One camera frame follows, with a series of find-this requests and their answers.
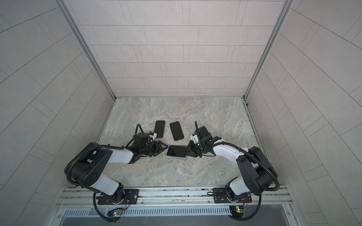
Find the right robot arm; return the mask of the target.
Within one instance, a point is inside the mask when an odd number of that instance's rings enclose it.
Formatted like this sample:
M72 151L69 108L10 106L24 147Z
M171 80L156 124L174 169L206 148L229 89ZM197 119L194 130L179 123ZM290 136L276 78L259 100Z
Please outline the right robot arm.
M264 191L280 189L275 169L258 147L245 149L223 139L203 146L190 141L186 154L201 157L204 152L212 152L238 166L241 177L236 177L228 182L224 191L225 196L231 202L236 202L246 193L260 196Z

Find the black phone case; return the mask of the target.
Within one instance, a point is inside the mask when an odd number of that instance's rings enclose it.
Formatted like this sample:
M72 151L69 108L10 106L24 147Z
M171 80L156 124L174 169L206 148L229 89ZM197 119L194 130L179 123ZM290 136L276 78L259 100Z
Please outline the black phone case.
M178 141L184 139L184 134L179 121L170 123L173 140Z

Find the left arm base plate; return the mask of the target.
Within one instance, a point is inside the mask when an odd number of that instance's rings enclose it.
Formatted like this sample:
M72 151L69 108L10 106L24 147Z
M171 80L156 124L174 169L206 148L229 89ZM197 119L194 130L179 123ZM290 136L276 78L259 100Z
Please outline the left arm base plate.
M113 195L101 193L96 197L99 205L126 205L136 204L139 195L138 189L119 189Z

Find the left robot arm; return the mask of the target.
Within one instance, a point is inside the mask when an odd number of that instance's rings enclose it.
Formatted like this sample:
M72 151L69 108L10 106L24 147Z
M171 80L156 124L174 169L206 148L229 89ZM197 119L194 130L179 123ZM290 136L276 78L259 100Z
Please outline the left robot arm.
M168 145L144 132L134 135L121 147L91 142L67 164L64 173L70 184L100 193L101 201L106 204L119 204L126 196L123 184L103 173L106 165L133 164L141 157L157 156L167 148Z

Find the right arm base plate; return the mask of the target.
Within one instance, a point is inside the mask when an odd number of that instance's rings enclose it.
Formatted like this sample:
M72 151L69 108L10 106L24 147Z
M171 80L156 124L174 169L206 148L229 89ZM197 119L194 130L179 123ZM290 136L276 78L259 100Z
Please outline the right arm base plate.
M232 195L231 191L226 188L213 188L212 192L207 195L212 196L215 203L251 203L252 198L250 193L241 195Z

